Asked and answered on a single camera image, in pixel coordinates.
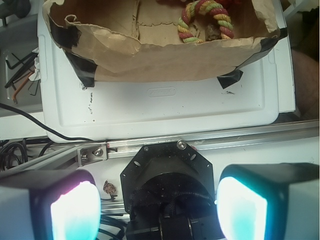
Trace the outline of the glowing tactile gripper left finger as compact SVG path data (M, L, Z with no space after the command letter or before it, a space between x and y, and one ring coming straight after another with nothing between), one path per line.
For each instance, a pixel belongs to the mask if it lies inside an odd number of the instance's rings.
M94 240L100 218L100 193L86 170L0 174L2 240Z

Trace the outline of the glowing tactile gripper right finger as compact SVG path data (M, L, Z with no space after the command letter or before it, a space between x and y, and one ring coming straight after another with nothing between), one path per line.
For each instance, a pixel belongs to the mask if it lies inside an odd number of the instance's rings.
M230 164L221 173L216 204L227 240L318 240L320 167Z

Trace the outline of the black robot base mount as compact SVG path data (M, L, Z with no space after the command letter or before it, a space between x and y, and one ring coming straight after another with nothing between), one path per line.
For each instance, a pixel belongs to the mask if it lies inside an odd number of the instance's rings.
M185 141L144 145L120 182L127 239L220 238L213 165Z

